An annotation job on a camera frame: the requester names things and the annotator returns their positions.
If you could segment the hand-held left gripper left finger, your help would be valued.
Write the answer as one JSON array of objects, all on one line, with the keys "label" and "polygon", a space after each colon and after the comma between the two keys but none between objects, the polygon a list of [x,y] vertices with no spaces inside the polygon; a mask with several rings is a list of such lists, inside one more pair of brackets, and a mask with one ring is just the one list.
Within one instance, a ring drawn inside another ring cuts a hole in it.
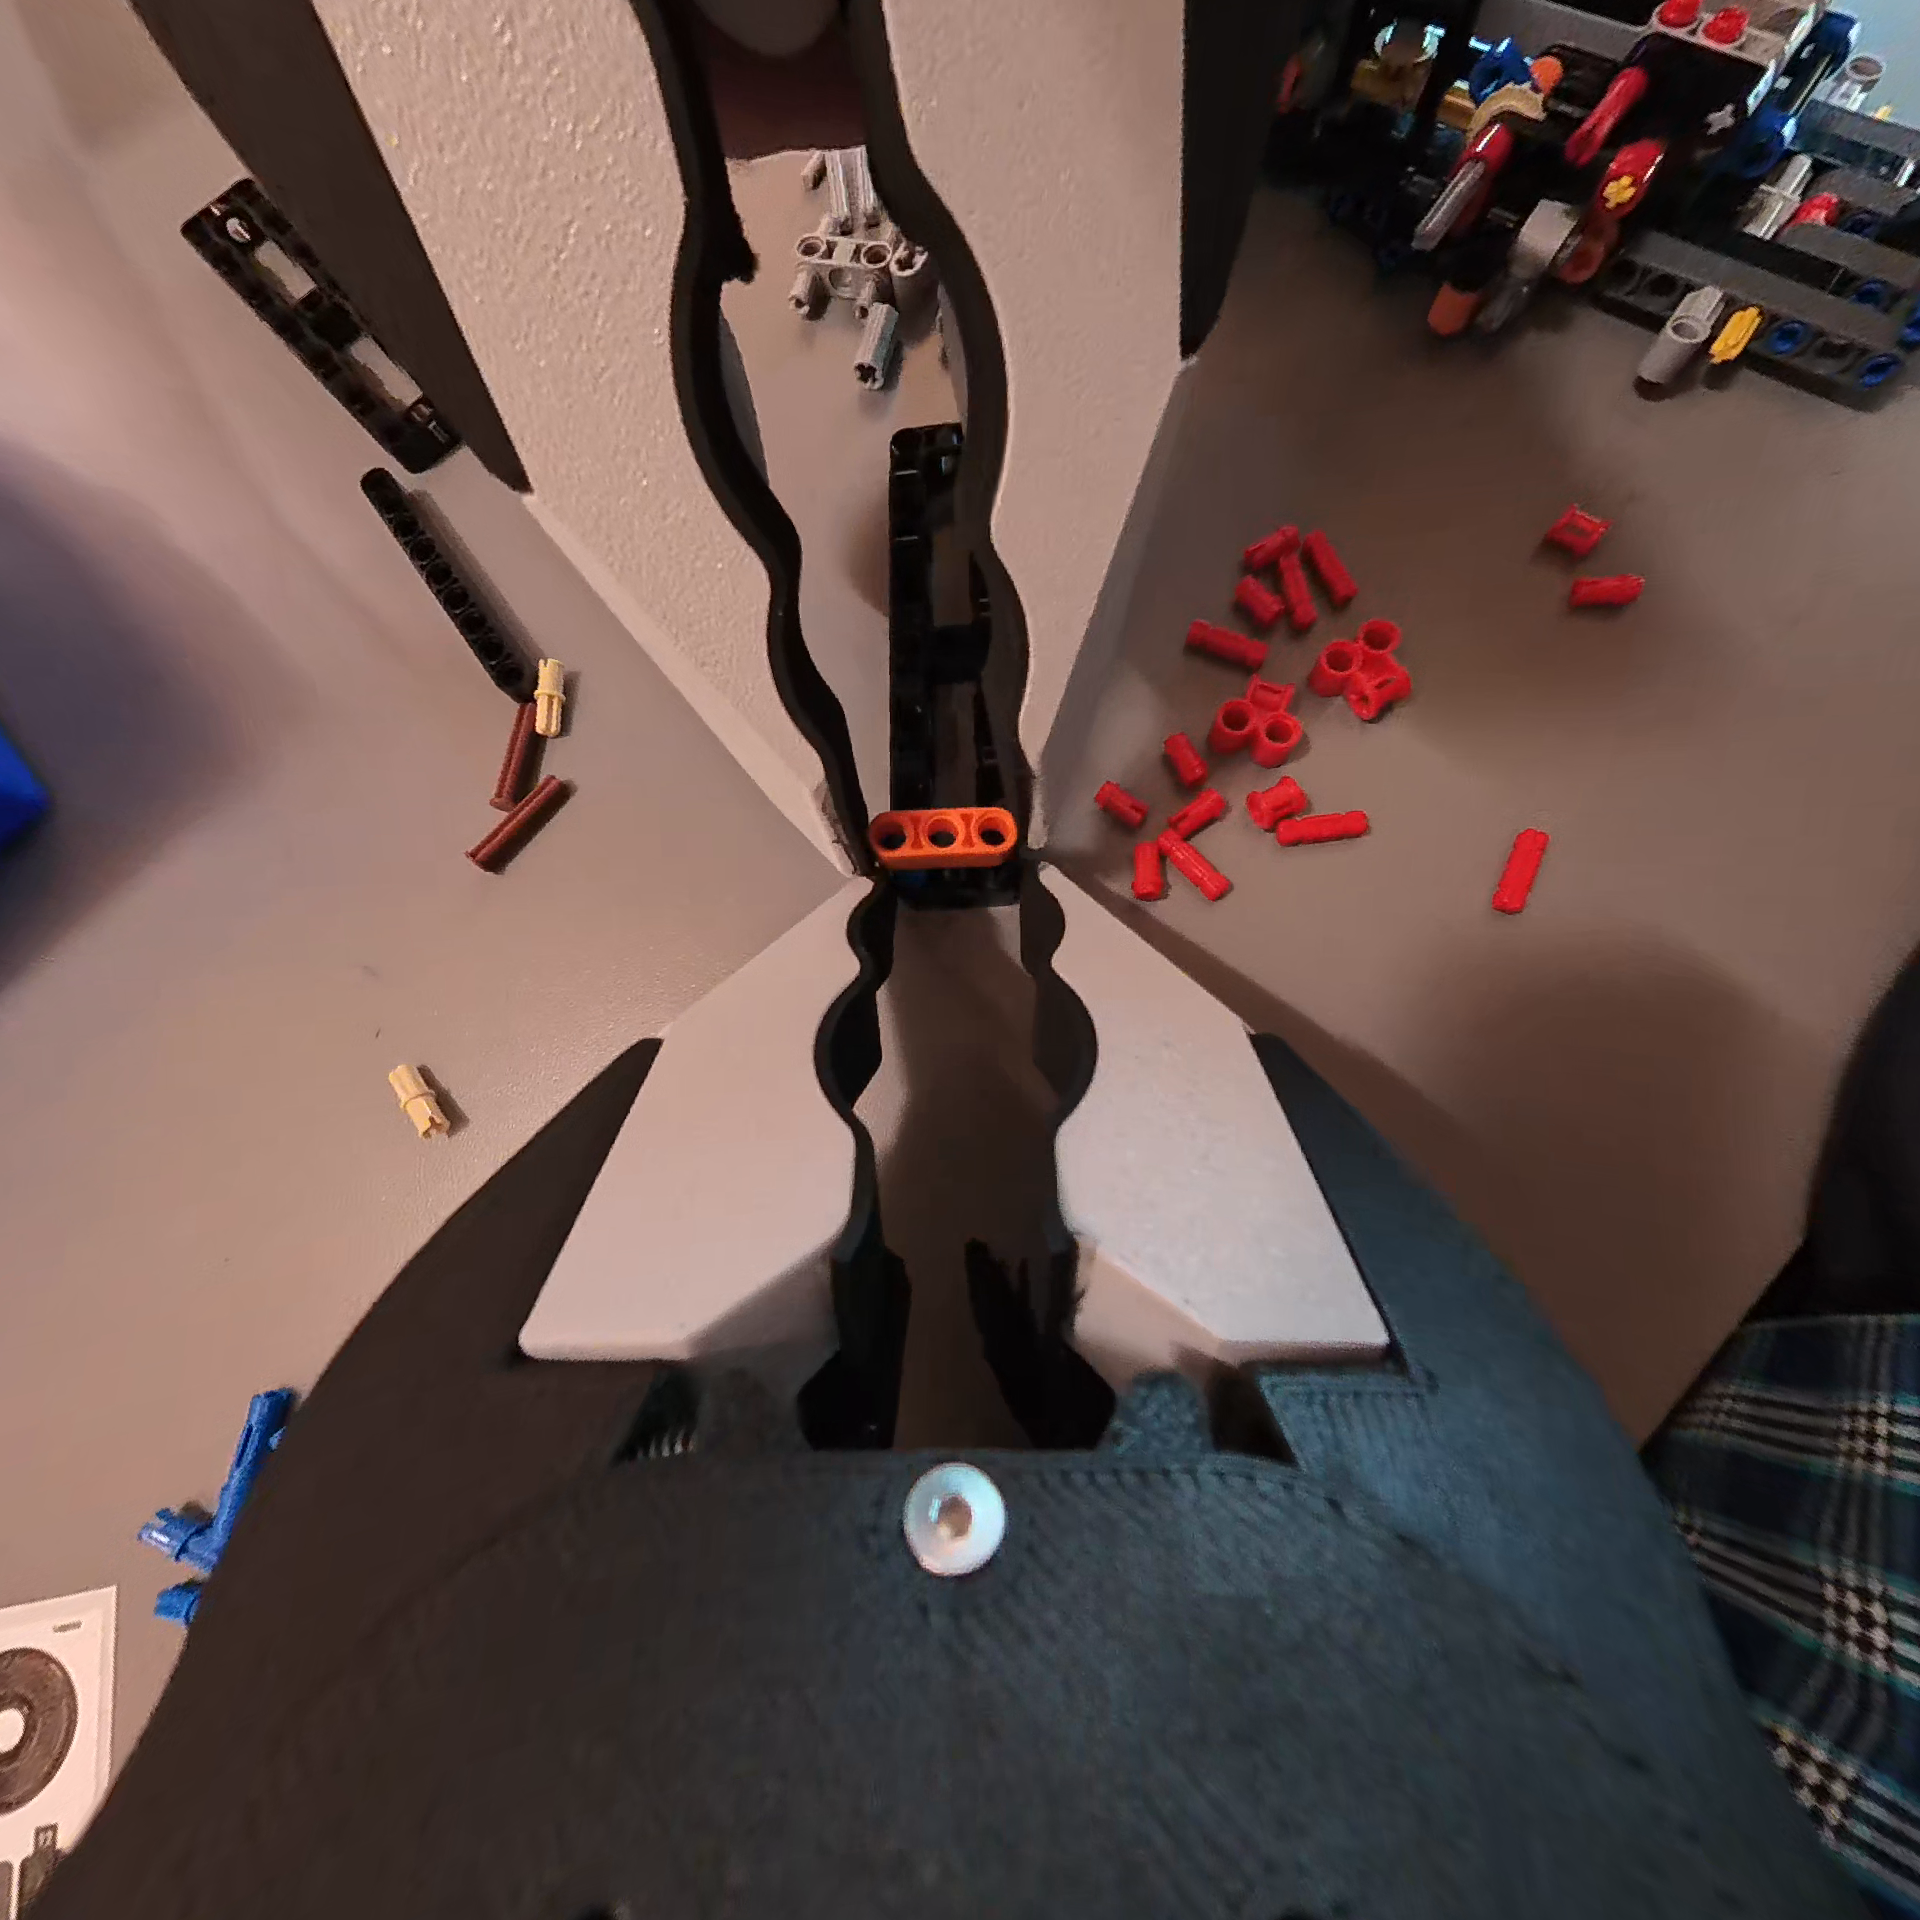
[{"label": "hand-held left gripper left finger", "polygon": [[895,1442],[910,1282],[858,1095],[885,1059],[899,903],[845,882],[670,1023],[521,1357],[749,1369],[805,1442]]}]

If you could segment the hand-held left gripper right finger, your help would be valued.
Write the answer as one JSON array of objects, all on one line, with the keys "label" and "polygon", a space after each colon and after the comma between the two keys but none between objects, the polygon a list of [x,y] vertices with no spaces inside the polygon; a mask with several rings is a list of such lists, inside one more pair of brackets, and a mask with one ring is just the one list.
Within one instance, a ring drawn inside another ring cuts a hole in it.
[{"label": "hand-held left gripper right finger", "polygon": [[969,1244],[976,1328],[1032,1448],[1098,1448],[1122,1398],[1205,1411],[1264,1374],[1373,1369],[1390,1328],[1263,1038],[1073,880],[1019,882],[1045,1119],[1042,1247]]}]

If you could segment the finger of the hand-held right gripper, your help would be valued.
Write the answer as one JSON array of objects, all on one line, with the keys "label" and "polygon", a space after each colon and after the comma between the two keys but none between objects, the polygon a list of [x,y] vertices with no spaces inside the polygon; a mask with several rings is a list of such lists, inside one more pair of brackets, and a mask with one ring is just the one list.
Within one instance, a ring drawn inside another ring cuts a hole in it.
[{"label": "finger of the hand-held right gripper", "polygon": [[1188,409],[1185,2],[861,2],[872,134],[927,187],[987,537],[1019,598],[1019,752],[1073,835],[1145,531]]},{"label": "finger of the hand-held right gripper", "polygon": [[834,869],[867,829],[799,537],[726,378],[749,275],[670,2],[317,2],[530,480],[530,511]]}]

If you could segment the black long lego frame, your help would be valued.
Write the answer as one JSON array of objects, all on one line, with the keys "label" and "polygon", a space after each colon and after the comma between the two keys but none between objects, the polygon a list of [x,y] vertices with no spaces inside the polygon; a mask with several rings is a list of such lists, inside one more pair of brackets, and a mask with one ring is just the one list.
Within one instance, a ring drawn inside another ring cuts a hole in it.
[{"label": "black long lego frame", "polygon": [[959,419],[899,428],[886,448],[886,801],[1005,806],[1025,824],[1014,650],[958,522],[964,448]]}]

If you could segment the orange three-hole lego beam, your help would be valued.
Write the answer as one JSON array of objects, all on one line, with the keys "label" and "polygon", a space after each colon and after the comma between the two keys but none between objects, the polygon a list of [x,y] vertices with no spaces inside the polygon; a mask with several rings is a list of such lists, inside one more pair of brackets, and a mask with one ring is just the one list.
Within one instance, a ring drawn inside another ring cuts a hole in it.
[{"label": "orange three-hole lego beam", "polygon": [[978,871],[1019,850],[1005,806],[886,808],[871,821],[871,848],[886,871]]}]

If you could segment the black long lego beam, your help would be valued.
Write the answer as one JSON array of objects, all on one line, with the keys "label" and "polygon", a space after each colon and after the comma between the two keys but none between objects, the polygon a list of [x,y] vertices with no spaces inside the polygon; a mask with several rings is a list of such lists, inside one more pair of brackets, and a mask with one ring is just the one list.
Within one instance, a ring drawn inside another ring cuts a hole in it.
[{"label": "black long lego beam", "polygon": [[516,705],[534,705],[541,679],[534,654],[502,625],[476,566],[463,558],[429,497],[403,488],[386,465],[366,470],[358,489],[490,686]]}]

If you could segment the pile of red lego pieces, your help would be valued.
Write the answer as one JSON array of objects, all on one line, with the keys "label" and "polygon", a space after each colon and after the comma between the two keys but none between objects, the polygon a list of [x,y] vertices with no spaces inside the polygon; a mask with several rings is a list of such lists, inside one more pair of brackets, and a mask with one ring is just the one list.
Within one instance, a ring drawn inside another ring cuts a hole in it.
[{"label": "pile of red lego pieces", "polygon": [[1238,627],[1193,620],[1185,650],[1241,674],[1241,691],[1217,705],[1205,739],[1168,733],[1161,764],[1173,780],[1173,806],[1158,815],[1143,792],[1103,780],[1094,792],[1098,811],[1131,835],[1131,901],[1161,903],[1171,877],[1202,901],[1223,901],[1234,882],[1198,848],[1198,838],[1234,811],[1217,786],[1217,768],[1245,761],[1271,772],[1277,780],[1248,787],[1241,808],[1277,848],[1337,848],[1372,835],[1362,808],[1316,808],[1291,761],[1309,746],[1302,695],[1346,706],[1358,722],[1379,724],[1411,698],[1407,632],[1387,615],[1367,615],[1352,634],[1330,636],[1309,662],[1309,682],[1277,679],[1270,665],[1271,634],[1288,627],[1309,636],[1319,615],[1358,607],[1358,578],[1326,528],[1281,524],[1241,552],[1234,586]]}]

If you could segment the blue lego pieces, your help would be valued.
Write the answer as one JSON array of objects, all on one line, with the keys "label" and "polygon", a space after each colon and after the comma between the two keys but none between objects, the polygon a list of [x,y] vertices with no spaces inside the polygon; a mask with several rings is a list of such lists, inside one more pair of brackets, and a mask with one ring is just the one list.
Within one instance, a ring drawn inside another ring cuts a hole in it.
[{"label": "blue lego pieces", "polygon": [[232,1533],[254,1499],[254,1488],[277,1455],[288,1421],[294,1419],[303,1394],[294,1386],[273,1386],[254,1394],[245,1421],[240,1428],[229,1476],[211,1506],[158,1506],[137,1532],[142,1546],[161,1553],[179,1568],[154,1599],[154,1617],[179,1629],[199,1614],[206,1579],[221,1565]]}]

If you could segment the colourful lego model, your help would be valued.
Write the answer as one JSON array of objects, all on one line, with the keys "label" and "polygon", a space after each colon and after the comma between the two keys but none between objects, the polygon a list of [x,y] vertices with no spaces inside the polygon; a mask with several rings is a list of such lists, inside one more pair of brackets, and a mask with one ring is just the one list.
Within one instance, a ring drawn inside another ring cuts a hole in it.
[{"label": "colourful lego model", "polygon": [[1756,369],[1849,409],[1917,385],[1917,124],[1862,2],[1310,2],[1264,167],[1436,340],[1585,298],[1646,393]]}]

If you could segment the dark cloth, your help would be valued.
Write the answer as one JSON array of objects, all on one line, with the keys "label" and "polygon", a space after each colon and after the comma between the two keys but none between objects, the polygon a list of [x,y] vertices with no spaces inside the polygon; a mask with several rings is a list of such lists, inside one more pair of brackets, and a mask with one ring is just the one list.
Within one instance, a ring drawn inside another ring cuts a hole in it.
[{"label": "dark cloth", "polygon": [[1841,1078],[1805,1239],[1771,1308],[1817,1314],[1917,1314],[1917,962],[1862,1029]]}]

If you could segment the person's blue plaid clothing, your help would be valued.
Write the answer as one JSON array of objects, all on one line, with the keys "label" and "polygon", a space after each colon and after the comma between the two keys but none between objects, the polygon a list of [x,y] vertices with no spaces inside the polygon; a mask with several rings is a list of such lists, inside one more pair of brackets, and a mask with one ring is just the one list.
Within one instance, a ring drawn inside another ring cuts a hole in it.
[{"label": "person's blue plaid clothing", "polygon": [[1917,1917],[1917,1317],[1747,1323],[1646,1450],[1771,1760]]}]

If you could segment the printed paper sheet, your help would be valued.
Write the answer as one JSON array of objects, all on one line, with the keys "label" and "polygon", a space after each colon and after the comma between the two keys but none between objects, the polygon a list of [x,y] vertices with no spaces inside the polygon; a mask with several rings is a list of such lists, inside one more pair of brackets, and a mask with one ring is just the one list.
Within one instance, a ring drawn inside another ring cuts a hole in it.
[{"label": "printed paper sheet", "polygon": [[116,1589],[5,1608],[5,1917],[22,1917],[113,1776]]}]

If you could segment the black rectangular lego frame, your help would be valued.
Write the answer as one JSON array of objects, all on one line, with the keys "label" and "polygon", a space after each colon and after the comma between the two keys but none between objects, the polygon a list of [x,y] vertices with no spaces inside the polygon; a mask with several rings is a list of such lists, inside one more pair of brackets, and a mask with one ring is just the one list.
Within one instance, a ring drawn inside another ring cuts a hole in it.
[{"label": "black rectangular lego frame", "polygon": [[386,460],[408,474],[429,474],[463,446],[257,177],[234,177],[186,218],[179,233]]}]

